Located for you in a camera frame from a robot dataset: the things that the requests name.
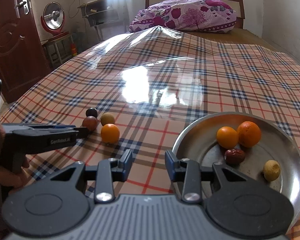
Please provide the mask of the reddish brown plum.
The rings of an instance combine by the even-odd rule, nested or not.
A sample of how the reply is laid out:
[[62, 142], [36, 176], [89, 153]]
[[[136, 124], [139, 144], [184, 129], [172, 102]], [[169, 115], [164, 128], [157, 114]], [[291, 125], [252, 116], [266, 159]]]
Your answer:
[[94, 116], [87, 116], [82, 121], [82, 126], [87, 128], [89, 132], [93, 132], [97, 128], [97, 119]]

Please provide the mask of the green-brown longan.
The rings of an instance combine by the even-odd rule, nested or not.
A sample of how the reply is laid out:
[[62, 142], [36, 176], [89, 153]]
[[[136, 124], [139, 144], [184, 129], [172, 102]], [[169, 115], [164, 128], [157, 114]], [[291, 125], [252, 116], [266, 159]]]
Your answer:
[[115, 124], [115, 118], [111, 113], [106, 112], [102, 114], [100, 122], [102, 126], [105, 126], [107, 124]]

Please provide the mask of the small orange kumquat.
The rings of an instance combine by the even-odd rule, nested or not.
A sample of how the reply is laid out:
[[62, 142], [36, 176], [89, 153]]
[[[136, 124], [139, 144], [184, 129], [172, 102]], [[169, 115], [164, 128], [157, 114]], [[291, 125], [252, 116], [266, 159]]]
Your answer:
[[119, 141], [120, 130], [115, 124], [105, 124], [101, 129], [101, 138], [106, 144], [115, 144]]

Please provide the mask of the dried red jujube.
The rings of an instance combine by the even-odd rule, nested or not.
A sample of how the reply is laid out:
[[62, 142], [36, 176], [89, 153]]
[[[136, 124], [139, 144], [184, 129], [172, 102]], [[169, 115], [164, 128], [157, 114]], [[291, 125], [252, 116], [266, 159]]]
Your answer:
[[224, 154], [224, 160], [228, 165], [236, 166], [245, 160], [245, 153], [237, 148], [227, 150]]

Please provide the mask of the oval orange kumquat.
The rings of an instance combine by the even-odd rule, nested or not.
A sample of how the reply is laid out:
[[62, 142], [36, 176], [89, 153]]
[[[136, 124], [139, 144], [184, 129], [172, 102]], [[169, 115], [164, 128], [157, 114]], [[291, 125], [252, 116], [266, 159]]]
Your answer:
[[218, 144], [225, 149], [232, 149], [238, 144], [238, 133], [232, 127], [223, 126], [216, 134]]

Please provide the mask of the large orange tangerine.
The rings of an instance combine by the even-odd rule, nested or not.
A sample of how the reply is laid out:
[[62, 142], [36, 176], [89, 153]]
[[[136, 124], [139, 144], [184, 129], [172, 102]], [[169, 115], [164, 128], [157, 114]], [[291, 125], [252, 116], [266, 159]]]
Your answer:
[[246, 148], [255, 146], [262, 137], [260, 128], [250, 121], [241, 123], [237, 128], [237, 133], [239, 144]]

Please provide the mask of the yellow-brown longan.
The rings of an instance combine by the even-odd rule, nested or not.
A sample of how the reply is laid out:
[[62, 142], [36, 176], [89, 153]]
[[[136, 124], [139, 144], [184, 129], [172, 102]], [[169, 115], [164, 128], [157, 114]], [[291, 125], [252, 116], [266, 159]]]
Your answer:
[[275, 160], [268, 160], [263, 167], [263, 175], [267, 181], [276, 180], [281, 173], [281, 167]]

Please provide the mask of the dark purple grape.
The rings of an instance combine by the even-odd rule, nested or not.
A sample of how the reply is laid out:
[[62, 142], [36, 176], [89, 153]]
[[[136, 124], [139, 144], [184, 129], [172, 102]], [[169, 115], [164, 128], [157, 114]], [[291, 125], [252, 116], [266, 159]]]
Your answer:
[[97, 119], [97, 117], [98, 117], [97, 109], [95, 107], [91, 107], [86, 110], [85, 115], [86, 115], [86, 117], [93, 116]]

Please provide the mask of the dark brown wooden door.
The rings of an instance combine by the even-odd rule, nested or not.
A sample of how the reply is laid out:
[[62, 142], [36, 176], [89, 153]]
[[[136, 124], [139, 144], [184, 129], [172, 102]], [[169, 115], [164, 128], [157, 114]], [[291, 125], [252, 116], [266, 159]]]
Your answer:
[[7, 103], [18, 100], [51, 72], [32, 8], [15, 9], [21, 0], [0, 0], [0, 79]]

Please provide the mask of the round metal plate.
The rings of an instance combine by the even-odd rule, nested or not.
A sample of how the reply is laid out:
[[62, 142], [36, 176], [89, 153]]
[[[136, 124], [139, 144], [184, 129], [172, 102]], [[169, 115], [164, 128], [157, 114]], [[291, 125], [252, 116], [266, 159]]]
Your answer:
[[[189, 124], [177, 137], [172, 151], [179, 159], [188, 158], [202, 166], [223, 162], [225, 149], [216, 141], [217, 131], [224, 126], [237, 129], [250, 121], [261, 130], [261, 140], [252, 148], [236, 147], [246, 154], [245, 160], [235, 168], [243, 174], [285, 195], [294, 207], [291, 226], [300, 217], [300, 150], [291, 137], [276, 125], [258, 116], [223, 112], [210, 114]], [[269, 160], [279, 163], [281, 173], [275, 181], [268, 182], [263, 176], [264, 164]]]

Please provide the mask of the red spray can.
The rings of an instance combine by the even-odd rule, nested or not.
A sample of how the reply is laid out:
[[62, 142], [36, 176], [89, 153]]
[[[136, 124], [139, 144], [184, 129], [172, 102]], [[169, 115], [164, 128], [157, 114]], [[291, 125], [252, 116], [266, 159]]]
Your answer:
[[76, 48], [76, 45], [74, 43], [71, 43], [70, 44], [70, 48], [71, 48], [71, 54], [72, 56], [77, 56], [77, 48]]

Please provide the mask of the red electric heater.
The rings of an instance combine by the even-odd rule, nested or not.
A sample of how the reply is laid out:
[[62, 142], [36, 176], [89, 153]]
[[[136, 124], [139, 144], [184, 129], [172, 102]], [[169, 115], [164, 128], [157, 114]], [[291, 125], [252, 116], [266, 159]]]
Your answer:
[[62, 6], [57, 2], [51, 2], [46, 5], [40, 21], [43, 29], [52, 35], [48, 41], [54, 41], [69, 33], [68, 31], [63, 31], [65, 14]]

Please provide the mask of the metal shelf desk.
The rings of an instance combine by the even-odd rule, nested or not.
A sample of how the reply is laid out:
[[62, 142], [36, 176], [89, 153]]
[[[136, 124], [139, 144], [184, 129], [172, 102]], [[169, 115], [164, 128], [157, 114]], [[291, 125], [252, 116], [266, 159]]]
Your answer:
[[94, 29], [98, 42], [128, 32], [126, 0], [94, 0], [83, 3], [78, 9]]

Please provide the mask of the woven bamboo bed mat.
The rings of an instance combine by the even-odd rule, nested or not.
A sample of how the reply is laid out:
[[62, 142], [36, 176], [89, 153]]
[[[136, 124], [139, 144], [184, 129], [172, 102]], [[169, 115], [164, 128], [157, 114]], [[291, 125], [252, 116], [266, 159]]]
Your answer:
[[230, 44], [255, 44], [267, 48], [271, 48], [271, 45], [254, 35], [253, 33], [240, 28], [234, 28], [229, 33], [207, 33], [200, 31], [186, 31], [186, 33], [205, 38], [211, 41], [230, 43]]

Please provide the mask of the purple floral folded quilt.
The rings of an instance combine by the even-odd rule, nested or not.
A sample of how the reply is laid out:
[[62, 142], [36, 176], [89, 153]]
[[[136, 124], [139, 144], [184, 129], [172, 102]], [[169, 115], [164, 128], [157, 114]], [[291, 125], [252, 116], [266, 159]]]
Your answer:
[[129, 31], [162, 26], [179, 31], [228, 33], [236, 20], [236, 11], [221, 0], [165, 0], [140, 10]]

